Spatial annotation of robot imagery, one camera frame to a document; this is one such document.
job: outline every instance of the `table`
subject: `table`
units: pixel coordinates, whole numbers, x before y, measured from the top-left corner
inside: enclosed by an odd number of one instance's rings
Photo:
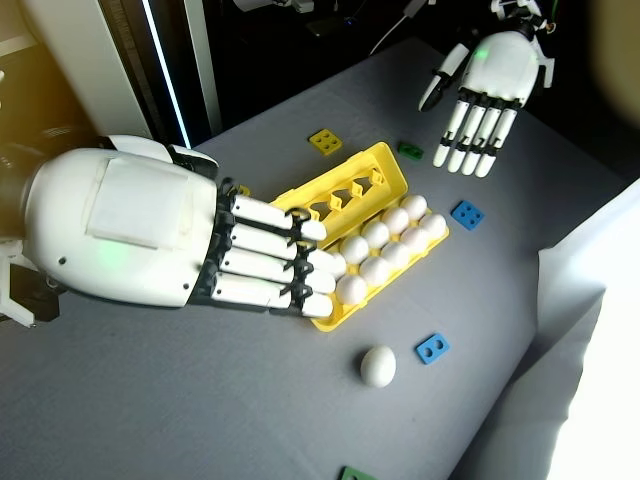
[[[444,479],[507,383],[536,328],[537,251],[622,183],[523,113],[484,180],[431,166],[455,93],[417,102],[441,55],[412,39],[198,147],[221,174],[269,200],[384,140],[410,191],[447,213],[486,214],[451,236],[330,334],[303,319],[188,306],[124,306],[67,293],[61,316],[0,324],[0,470],[9,479]],[[323,157],[306,138],[344,142]],[[441,332],[431,366],[413,348]],[[365,387],[362,353],[389,345],[397,374]]]

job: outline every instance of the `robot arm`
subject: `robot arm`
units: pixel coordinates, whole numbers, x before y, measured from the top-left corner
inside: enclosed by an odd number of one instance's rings
[[[331,314],[333,257],[316,249],[326,230],[309,212],[228,180],[218,188],[217,163],[199,152],[127,136],[103,146],[60,155],[33,177],[22,254],[48,278],[143,305]]]
[[[494,0],[491,10],[505,21],[505,31],[484,38],[462,75],[458,101],[436,150],[433,164],[463,175],[485,177],[545,67],[544,86],[553,78],[554,60],[542,53],[535,37],[547,23],[534,0]],[[420,99],[419,109],[437,103],[469,49],[458,44]]]

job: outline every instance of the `light strip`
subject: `light strip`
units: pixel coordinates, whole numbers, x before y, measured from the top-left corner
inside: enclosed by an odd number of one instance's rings
[[[158,30],[156,30],[156,22],[153,20],[151,13],[151,6],[149,0],[142,0],[142,6],[144,7],[144,13],[147,15],[147,22],[149,22],[149,28],[151,29],[151,37],[153,38],[153,44],[156,47],[156,53],[158,54],[158,60],[160,60],[160,67],[162,68],[162,74],[164,80],[167,82],[167,88],[169,89],[169,96],[171,97],[171,103],[173,103],[173,109],[176,112],[176,118],[178,119],[178,125],[180,125],[180,132],[182,132],[182,139],[184,140],[184,146],[191,148],[189,142],[189,136],[187,135],[187,129],[184,126],[182,120],[182,113],[180,113],[180,106],[178,105],[178,99],[176,98],[176,92],[173,89],[173,83],[171,83],[171,77],[169,76],[169,69],[167,68],[167,62],[164,59],[164,53],[162,52],[162,45],[160,45],[160,37],[158,36]]]

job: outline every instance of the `egg carton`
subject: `egg carton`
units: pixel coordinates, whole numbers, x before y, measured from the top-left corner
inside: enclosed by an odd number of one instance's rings
[[[379,142],[301,187],[280,195],[272,204],[283,210],[293,207],[308,209],[312,217],[320,220],[327,229],[327,238],[318,246],[336,252],[340,242],[349,236],[359,235],[366,222],[380,219],[385,210],[399,206],[407,191],[407,181],[391,148]],[[427,210],[428,215],[432,213],[430,209]],[[411,226],[416,224],[416,221],[411,222]],[[338,302],[335,293],[331,294],[334,307],[331,316],[311,321],[323,332],[334,330],[418,260],[427,256],[448,235],[447,228],[444,235],[430,241],[423,251],[411,254],[409,263],[393,270],[384,284],[368,287],[362,302],[343,305]],[[397,241],[399,237],[392,235],[391,240]],[[371,249],[369,254],[379,256],[380,249]],[[357,274],[359,269],[358,265],[348,265],[347,273]]]

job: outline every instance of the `yellow panel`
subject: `yellow panel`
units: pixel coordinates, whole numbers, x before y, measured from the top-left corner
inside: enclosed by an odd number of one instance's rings
[[[309,137],[309,143],[320,150],[325,157],[342,146],[342,140],[326,128]]]
[[[314,217],[319,218],[321,212],[314,210],[318,203],[325,203],[329,214],[322,220],[327,229],[327,239],[319,242],[318,246],[324,250],[338,251],[340,240],[351,235],[360,234],[364,223],[382,215],[387,208],[400,204],[402,196],[407,193],[407,182],[396,163],[389,146],[380,142],[364,152],[357,153],[343,164],[328,171],[310,182],[290,190],[272,203],[287,210],[292,207],[303,207],[311,210]],[[342,305],[335,294],[331,294],[333,313],[329,318],[312,319],[313,324],[323,332],[330,332],[347,318],[367,305],[369,300],[380,293],[387,285],[407,271],[413,264],[424,258],[440,242],[449,236],[449,229],[445,234],[431,242],[421,253],[411,255],[409,264],[402,269],[393,271],[389,280],[380,287],[369,288],[367,297],[358,305]],[[393,235],[392,240],[398,240],[399,235]],[[373,256],[378,256],[380,250],[372,250]],[[358,266],[349,265],[348,273],[357,274]]]

